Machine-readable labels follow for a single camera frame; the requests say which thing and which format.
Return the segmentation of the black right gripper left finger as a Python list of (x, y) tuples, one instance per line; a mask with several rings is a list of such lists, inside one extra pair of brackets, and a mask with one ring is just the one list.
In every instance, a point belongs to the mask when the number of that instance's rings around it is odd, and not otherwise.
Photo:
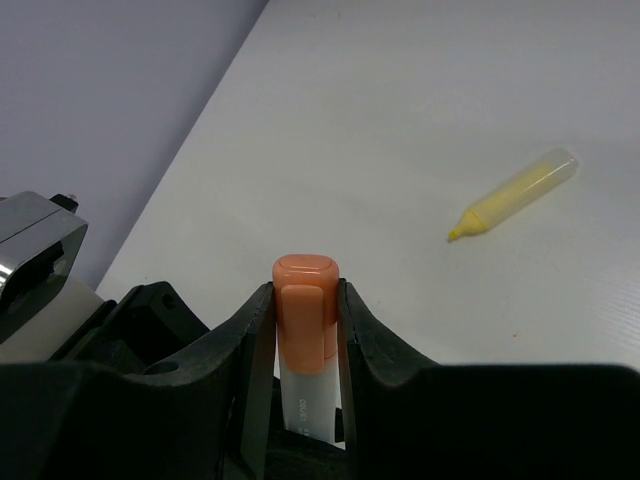
[(89, 361), (1, 369), (5, 479), (260, 479), (273, 288), (141, 373)]

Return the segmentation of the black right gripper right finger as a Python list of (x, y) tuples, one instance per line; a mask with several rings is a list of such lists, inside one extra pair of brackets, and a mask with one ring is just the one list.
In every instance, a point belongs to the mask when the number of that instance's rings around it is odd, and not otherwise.
[(635, 479), (639, 374), (620, 365), (442, 365), (380, 322), (353, 285), (337, 303), (354, 479)]

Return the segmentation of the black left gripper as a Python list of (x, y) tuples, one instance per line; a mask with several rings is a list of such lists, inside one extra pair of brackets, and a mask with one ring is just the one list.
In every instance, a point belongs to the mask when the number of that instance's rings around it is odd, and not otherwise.
[(104, 302), (52, 355), (141, 373), (209, 332), (166, 281), (139, 285)]

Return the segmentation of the yellow highlighter pen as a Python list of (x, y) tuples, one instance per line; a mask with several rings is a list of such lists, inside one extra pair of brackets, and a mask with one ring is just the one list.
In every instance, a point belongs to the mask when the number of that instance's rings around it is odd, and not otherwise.
[(470, 205), (449, 232), (447, 241), (487, 233), (572, 178), (578, 160), (564, 148), (554, 148)]

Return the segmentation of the clear capped highlighter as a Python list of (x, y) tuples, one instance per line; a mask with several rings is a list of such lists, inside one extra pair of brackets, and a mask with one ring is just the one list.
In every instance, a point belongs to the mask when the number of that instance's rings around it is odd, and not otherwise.
[(336, 442), (338, 359), (334, 355), (319, 374), (294, 373), (278, 357), (282, 412), (286, 430), (328, 444)]

